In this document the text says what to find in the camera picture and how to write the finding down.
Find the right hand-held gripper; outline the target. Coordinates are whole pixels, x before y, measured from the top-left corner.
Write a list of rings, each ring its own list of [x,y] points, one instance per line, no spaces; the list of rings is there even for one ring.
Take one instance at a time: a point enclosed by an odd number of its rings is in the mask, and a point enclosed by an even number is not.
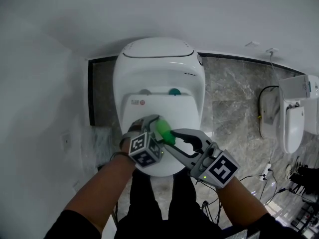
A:
[[[224,188],[238,172],[240,166],[237,161],[226,149],[221,150],[204,132],[180,128],[170,133],[193,147],[195,153],[189,155],[176,146],[165,145],[166,150],[190,170],[190,177],[215,188]]]

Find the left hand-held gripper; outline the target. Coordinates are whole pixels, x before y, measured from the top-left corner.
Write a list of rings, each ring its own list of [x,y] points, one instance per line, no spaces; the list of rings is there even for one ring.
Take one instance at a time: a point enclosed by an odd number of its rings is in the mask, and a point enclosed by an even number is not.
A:
[[[159,115],[149,115],[142,118],[142,133],[130,140],[129,157],[141,168],[161,161],[163,137],[154,130],[154,123],[159,117]]]

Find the person's left hand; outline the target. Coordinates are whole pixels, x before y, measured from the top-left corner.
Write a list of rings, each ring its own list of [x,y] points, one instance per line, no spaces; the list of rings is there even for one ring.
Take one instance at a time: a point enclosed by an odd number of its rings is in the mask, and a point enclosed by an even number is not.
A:
[[[134,138],[142,133],[142,124],[132,124],[128,132],[124,135],[125,138]]]

